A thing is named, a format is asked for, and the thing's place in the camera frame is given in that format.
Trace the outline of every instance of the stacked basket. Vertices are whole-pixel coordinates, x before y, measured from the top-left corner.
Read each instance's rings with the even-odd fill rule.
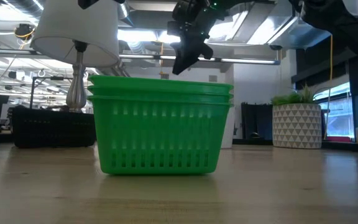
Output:
[[[215,170],[231,85],[96,75],[89,79],[103,172]]]

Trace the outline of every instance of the wooden table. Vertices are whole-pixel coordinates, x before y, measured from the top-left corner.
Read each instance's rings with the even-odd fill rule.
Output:
[[[202,176],[108,176],[97,147],[0,145],[0,223],[358,223],[358,154],[235,146]]]

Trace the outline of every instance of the window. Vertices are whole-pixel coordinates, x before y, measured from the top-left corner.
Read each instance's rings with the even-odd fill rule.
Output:
[[[328,107],[328,93],[329,90],[326,90],[315,96],[316,101],[323,110]],[[328,124],[326,124],[327,136],[354,138],[353,106],[349,83],[331,89],[329,110]],[[325,114],[324,118],[324,122],[326,122],[327,114]]]

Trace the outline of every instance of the white planter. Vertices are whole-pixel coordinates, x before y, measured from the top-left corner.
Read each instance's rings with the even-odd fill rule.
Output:
[[[273,145],[298,149],[321,148],[321,107],[289,104],[273,107]]]

